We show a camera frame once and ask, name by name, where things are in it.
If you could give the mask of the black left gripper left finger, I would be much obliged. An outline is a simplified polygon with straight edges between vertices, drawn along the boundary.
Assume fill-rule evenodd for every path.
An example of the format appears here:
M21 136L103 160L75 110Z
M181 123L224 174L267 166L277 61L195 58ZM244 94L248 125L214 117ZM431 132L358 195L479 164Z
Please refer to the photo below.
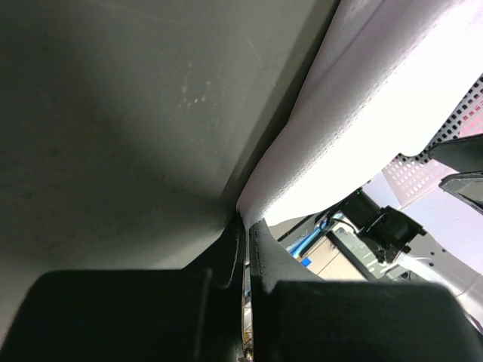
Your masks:
M1 348L3 361L235 361L242 353L245 227L178 270L42 275Z

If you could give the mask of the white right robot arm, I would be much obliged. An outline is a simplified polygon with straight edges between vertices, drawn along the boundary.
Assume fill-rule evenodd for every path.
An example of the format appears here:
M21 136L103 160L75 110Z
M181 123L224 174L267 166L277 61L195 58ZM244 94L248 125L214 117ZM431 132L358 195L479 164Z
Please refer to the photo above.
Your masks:
M482 324L482 136L438 133L413 157L368 171L359 153L324 169L315 209L275 238L324 279L428 281Z

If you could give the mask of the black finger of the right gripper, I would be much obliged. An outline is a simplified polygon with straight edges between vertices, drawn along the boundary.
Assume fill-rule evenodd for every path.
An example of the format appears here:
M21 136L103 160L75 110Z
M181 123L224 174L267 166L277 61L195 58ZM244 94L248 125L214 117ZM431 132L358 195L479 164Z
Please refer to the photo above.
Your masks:
M438 187L482 214L482 172L455 173L441 180Z
M482 172L482 134L438 143L429 150L431 159L452 169L451 174Z

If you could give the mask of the white t shirt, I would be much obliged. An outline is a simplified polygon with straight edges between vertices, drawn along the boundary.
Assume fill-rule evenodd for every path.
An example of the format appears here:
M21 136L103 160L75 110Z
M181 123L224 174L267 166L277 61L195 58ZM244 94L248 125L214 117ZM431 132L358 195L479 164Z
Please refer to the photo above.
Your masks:
M480 1L342 1L240 195L245 226L324 210L420 153L481 72Z

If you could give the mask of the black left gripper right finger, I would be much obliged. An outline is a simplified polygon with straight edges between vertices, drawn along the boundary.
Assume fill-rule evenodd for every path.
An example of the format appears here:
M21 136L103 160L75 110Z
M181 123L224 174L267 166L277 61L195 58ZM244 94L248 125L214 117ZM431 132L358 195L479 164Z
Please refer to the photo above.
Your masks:
M431 283L324 281L272 236L249 230L256 361L480 361L482 343Z

